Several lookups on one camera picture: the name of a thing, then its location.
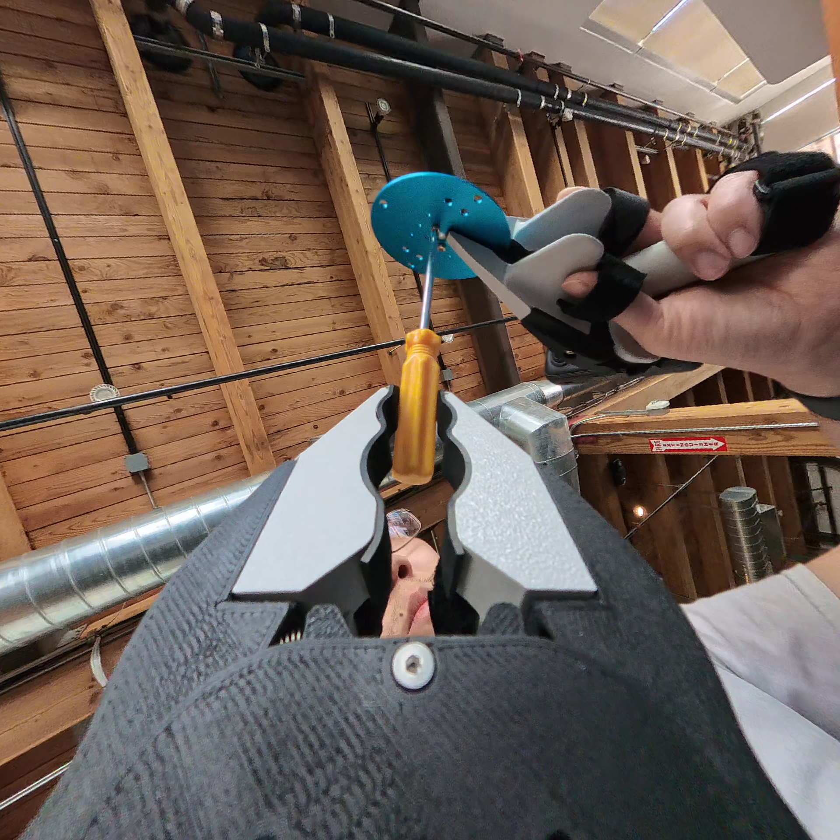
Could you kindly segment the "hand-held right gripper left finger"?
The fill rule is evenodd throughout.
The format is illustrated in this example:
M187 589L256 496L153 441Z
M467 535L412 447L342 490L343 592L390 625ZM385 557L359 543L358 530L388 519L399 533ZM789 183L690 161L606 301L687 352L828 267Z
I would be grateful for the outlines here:
M380 484L392 469L397 389L383 387L300 455L233 585L245 601L332 604L351 619L387 600Z

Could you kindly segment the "thin black conduit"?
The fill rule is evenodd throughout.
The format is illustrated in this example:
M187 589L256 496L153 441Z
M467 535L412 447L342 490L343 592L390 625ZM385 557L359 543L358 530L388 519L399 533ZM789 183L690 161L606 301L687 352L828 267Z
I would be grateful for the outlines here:
M28 416L14 417L1 422L1 431L3 433L16 432L27 427L64 421L67 419L82 417L85 415L98 413L102 411L115 411L117 408L122 408L137 403L147 403L162 398L178 396L188 392L201 391L207 389L208 387L234 384L237 382L246 382L266 375L285 373L288 371L294 371L303 367L305 368L322 363L342 361L363 354L401 349L404 347L405 341L405 339L393 339L386 342L368 344L352 349L340 350L331 353L323 353L308 358L301 358L297 360L291 360L288 362L265 365L248 371L241 371L232 374L221 374L215 377L208 377L198 381L191 381L181 383L178 385L169 385L162 388L153 389L151 391L138 392L129 395L121 395L119 397L113 397L98 402L89 402L78 406L63 407L54 411L37 413Z

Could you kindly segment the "silver air duct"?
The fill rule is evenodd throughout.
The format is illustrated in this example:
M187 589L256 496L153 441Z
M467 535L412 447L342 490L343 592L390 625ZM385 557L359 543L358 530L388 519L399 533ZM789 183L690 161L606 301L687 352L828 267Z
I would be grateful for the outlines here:
M584 385L522 383L469 406L538 465L581 489L576 454L560 415ZM152 592L270 475L265 472L159 507L2 564L1 651L63 634Z
M744 486L724 490L719 506L736 585L781 571L787 552L777 507L759 502L757 491Z

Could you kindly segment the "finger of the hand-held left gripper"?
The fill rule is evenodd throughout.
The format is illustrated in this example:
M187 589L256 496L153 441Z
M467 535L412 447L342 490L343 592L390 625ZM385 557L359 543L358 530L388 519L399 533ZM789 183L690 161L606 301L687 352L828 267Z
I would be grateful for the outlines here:
M599 239L587 234L566 235L515 264L462 234L450 234L448 246L520 320L539 309L572 327L589 325L568 317L558 300L564 298L562 284L568 275L593 270L601 260L604 246Z
M606 191L595 188L576 188L540 213L525 218L507 216L511 243L506 259L522 259L540 248L569 235L588 235L604 253L601 231L612 208L612 198Z

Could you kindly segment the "person's left hand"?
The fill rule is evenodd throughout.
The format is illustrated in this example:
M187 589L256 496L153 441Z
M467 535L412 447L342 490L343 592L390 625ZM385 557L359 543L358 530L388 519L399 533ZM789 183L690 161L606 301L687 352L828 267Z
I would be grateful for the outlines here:
M700 283L660 300L640 293L618 316L648 354L768 376L806 396L839 395L838 222L811 247L738 269L760 240L758 173L649 212L630 252L663 239Z

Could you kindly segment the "yellow handled screwdriver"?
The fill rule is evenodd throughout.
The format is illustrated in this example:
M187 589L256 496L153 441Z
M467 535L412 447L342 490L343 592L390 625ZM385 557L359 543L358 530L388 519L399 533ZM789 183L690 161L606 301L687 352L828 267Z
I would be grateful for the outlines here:
M432 228L423 284L418 328L406 335L406 360L402 366L398 420L392 459L392 475L406 485L428 483L434 473L439 365L439 335L430 329L434 288L434 258L438 253L438 229Z

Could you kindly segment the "white shirt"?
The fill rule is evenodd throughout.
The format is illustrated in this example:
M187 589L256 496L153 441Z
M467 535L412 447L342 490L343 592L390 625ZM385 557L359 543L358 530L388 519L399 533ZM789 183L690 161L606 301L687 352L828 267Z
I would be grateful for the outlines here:
M839 838L839 599L790 568L683 610L781 798L811 838Z

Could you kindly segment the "red arrow sign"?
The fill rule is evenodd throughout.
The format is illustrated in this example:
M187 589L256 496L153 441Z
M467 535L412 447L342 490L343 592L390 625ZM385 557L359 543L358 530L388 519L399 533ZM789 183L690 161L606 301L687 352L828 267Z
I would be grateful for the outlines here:
M647 442L651 453L658 455L687 455L693 453L719 455L728 452L726 438L710 435L650 437Z

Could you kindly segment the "black ceiling pipe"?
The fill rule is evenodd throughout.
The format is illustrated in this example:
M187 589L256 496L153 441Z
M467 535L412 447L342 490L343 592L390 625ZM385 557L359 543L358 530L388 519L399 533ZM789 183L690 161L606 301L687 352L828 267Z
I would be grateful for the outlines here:
M519 109L530 109L562 117L557 109L542 108L536 98L529 94L513 91L496 85L473 83L451 72L436 71L400 59L394 59L378 51L352 46L326 35L314 35L288 26L267 25L257 20L243 20L225 16L215 10L203 7L198 2L164 2L175 9L199 32L216 40L224 40L237 46L265 49L275 53L320 61L344 69L359 70L383 77L411 81L428 87L455 91L478 98L509 104ZM733 160L741 160L745 154L736 156L721 154Z
M441 24L413 10L412 2L408 7L387 2L359 5L388 15L389 29L336 16L331 9L307 8L302 2L268 2L259 21L326 35L396 60L451 72L475 84L527 92L542 108L557 109L565 119L578 117L716 154L746 152L746 141L735 132L672 109L660 115L655 102L575 74L566 65L525 56L489 35L469 35Z

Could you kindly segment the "small blue round plate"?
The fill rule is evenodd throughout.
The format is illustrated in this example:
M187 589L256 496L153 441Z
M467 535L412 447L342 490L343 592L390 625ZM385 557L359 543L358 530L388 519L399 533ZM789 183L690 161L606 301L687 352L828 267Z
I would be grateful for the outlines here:
M454 232L490 249L507 249L510 225L495 200L454 175L416 172L388 182L371 207L374 236L404 267L423 274L433 257L434 277L463 280L474 276L447 243Z

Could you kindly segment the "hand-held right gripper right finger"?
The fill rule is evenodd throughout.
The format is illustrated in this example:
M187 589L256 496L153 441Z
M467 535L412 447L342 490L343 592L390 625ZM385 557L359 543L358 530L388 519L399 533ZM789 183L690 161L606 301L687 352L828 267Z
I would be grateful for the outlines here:
M476 408L440 394L442 469L454 490L440 596L483 620L498 603L589 599L597 587L564 519L576 476L566 416L525 397Z

